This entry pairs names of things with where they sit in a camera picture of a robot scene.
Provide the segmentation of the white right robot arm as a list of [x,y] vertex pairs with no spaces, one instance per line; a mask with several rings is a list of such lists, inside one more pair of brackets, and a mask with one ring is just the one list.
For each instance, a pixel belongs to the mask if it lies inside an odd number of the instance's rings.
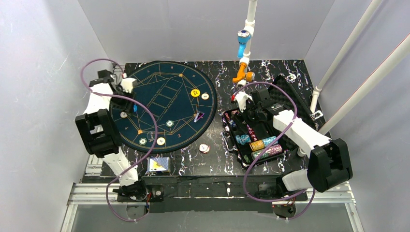
[[297,104],[289,97],[292,107],[276,101],[268,89],[259,89],[250,95],[239,91],[232,97],[240,112],[251,120],[266,122],[270,128],[279,131],[273,140],[262,139],[250,144],[259,154],[258,160],[268,150],[286,136],[300,149],[301,155],[308,158],[306,169],[293,171],[279,177],[273,193],[284,196],[295,190],[313,188],[325,192],[352,178],[351,161],[347,144],[342,139],[331,139],[298,117]]

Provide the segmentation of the yellow poker chip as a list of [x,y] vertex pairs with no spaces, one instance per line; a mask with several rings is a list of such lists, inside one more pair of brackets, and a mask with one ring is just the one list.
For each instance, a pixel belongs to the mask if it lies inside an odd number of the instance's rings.
[[165,145],[166,139],[164,137],[159,137],[156,142],[158,145]]
[[209,95],[208,95],[207,93],[203,93],[203,94],[201,95],[201,98],[202,98],[203,100],[208,100],[208,99],[209,99]]
[[121,117],[121,118],[127,118],[127,117],[128,117],[128,114],[127,114],[126,112],[122,111],[122,112],[120,113],[120,117]]

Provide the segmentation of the red and white poker chip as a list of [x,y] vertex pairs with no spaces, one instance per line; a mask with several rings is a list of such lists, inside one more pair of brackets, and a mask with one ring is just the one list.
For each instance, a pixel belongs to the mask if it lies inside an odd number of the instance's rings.
[[201,153],[206,154],[206,153],[208,153],[208,152],[210,151],[210,146],[208,146],[208,145],[206,145],[206,144],[200,144],[200,146],[199,146],[199,151],[200,151]]

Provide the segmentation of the clear dealer button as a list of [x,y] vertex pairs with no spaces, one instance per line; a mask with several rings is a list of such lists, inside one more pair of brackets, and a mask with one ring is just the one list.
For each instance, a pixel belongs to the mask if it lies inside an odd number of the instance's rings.
[[153,141],[155,141],[155,132],[154,131],[149,131],[149,132],[147,132],[147,140],[149,141],[149,142],[153,142]]

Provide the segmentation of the green poker chip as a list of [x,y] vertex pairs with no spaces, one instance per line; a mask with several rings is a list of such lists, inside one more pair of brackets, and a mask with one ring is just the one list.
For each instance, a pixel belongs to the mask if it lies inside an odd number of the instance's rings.
[[166,121],[166,126],[172,127],[174,125],[174,122],[172,120],[167,120]]
[[139,145],[145,145],[147,143],[147,139],[146,138],[140,138],[138,143],[139,143]]

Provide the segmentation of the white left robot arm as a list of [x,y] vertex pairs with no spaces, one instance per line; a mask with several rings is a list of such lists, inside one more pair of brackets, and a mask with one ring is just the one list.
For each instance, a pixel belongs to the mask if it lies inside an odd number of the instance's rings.
[[129,110],[131,103],[108,96],[123,94],[129,97],[130,94],[123,92],[122,86],[115,84],[114,74],[108,70],[98,71],[98,78],[90,81],[89,87],[93,91],[102,93],[103,96],[91,93],[83,114],[75,118],[85,149],[111,168],[112,172],[119,177],[122,187],[131,186],[139,181],[138,172],[135,168],[131,168],[125,174],[122,173],[131,167],[131,164],[121,149],[121,136],[109,112],[110,105],[121,110]]

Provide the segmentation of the yellow big blind button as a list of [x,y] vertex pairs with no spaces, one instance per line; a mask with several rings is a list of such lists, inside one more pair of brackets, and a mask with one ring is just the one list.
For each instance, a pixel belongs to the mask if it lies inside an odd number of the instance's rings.
[[196,98],[196,97],[199,97],[199,96],[201,95],[201,92],[200,92],[199,89],[196,89],[196,88],[195,88],[195,89],[192,89],[192,90],[191,90],[190,94],[191,94],[192,97],[195,97],[195,98]]

